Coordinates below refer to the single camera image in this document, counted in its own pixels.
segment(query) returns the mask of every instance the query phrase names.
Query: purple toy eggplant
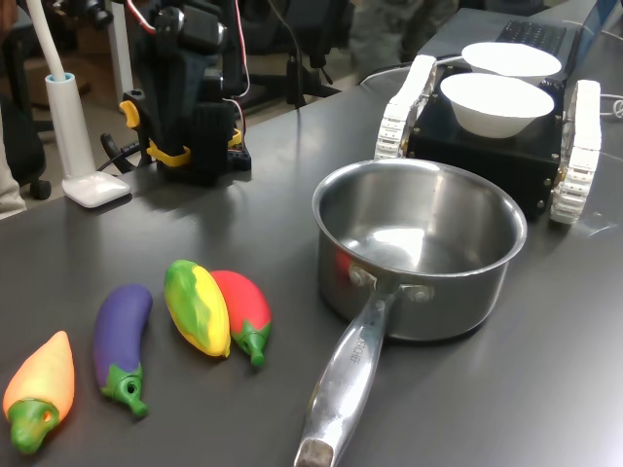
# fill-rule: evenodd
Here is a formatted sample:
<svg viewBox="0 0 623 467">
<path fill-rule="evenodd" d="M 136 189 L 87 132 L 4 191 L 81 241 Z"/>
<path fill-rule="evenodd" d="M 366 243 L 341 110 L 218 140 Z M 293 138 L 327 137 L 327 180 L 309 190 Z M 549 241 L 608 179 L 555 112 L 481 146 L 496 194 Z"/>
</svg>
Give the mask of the purple toy eggplant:
<svg viewBox="0 0 623 467">
<path fill-rule="evenodd" d="M 110 293 L 95 320 L 93 357 L 99 389 L 129 406 L 137 416 L 148 412 L 140 400 L 140 340 L 152 303 L 152 294 L 145 287 L 125 285 Z"/>
</svg>

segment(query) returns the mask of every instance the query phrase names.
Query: lamp base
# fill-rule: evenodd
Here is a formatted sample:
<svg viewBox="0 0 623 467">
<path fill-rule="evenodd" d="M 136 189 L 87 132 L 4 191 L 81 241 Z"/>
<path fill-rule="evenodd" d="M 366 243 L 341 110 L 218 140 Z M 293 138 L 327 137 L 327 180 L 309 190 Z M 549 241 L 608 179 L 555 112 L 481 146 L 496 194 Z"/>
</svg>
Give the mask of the lamp base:
<svg viewBox="0 0 623 467">
<path fill-rule="evenodd" d="M 64 179 L 62 190 L 78 204 L 92 208 L 129 194 L 129 185 L 108 173 L 94 172 Z"/>
</svg>

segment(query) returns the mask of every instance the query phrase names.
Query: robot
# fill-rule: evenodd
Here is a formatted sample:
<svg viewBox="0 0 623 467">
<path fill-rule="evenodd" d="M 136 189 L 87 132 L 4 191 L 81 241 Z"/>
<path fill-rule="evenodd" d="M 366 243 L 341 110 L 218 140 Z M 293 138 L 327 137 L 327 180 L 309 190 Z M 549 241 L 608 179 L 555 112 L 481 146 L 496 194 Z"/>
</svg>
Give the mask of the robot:
<svg viewBox="0 0 623 467">
<path fill-rule="evenodd" d="M 577 222 L 602 149 L 600 84 L 578 81 L 565 112 L 565 84 L 545 80 L 540 86 L 556 105 L 539 130 L 491 143 L 457 128 L 450 105 L 438 91 L 440 77 L 468 71 L 457 66 L 442 69 L 435 58 L 417 56 L 403 87 L 385 108 L 375 159 L 419 158 L 457 165 L 499 185 L 529 219 L 542 215 L 551 200 L 552 221 Z"/>
<path fill-rule="evenodd" d="M 236 129 L 235 99 L 249 87 L 237 0 L 153 0 L 138 20 L 134 69 L 141 89 L 120 104 L 138 144 L 121 150 L 109 134 L 104 150 L 122 173 L 135 166 L 126 157 L 140 151 L 138 166 L 152 163 L 171 178 L 213 185 L 232 170 L 249 170 L 244 125 Z M 218 68 L 222 61 L 222 70 Z"/>
</svg>

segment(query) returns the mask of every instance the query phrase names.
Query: stainless steel saucepan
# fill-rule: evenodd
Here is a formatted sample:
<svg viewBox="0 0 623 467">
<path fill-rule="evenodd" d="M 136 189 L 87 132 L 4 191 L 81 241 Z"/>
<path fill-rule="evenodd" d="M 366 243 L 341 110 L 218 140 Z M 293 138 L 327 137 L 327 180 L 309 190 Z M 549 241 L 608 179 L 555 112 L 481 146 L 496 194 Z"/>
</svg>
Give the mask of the stainless steel saucepan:
<svg viewBox="0 0 623 467">
<path fill-rule="evenodd" d="M 320 293 L 352 319 L 313 392 L 295 467 L 334 467 L 363 411 L 384 336 L 438 341 L 489 315 L 526 240 L 515 201 L 465 170 L 361 162 L 313 195 Z"/>
</svg>

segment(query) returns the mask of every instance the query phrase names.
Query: toy eggplant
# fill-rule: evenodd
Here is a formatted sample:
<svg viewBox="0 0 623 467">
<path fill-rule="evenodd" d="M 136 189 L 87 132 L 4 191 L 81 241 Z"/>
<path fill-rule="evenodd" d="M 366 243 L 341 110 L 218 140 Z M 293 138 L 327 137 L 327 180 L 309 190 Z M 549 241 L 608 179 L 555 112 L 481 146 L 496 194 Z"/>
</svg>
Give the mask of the toy eggplant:
<svg viewBox="0 0 623 467">
<path fill-rule="evenodd" d="M 232 338 L 251 356 L 253 365 L 264 365 L 262 350 L 271 331 L 271 310 L 262 292 L 249 279 L 230 270 L 215 270 L 212 277 L 225 298 Z"/>
<path fill-rule="evenodd" d="M 93 358 L 99 389 L 105 396 L 126 404 L 136 416 L 148 412 L 140 400 L 140 341 L 152 303 L 147 288 L 125 285 L 110 293 L 95 320 Z"/>
<path fill-rule="evenodd" d="M 186 341 L 213 357 L 230 354 L 230 321 L 225 300 L 210 273 L 178 260 L 165 276 L 165 299 L 173 322 Z"/>
<path fill-rule="evenodd" d="M 23 453 L 35 452 L 61 423 L 74 402 L 74 362 L 69 338 L 59 331 L 21 365 L 2 409 L 11 423 L 11 442 Z"/>
</svg>

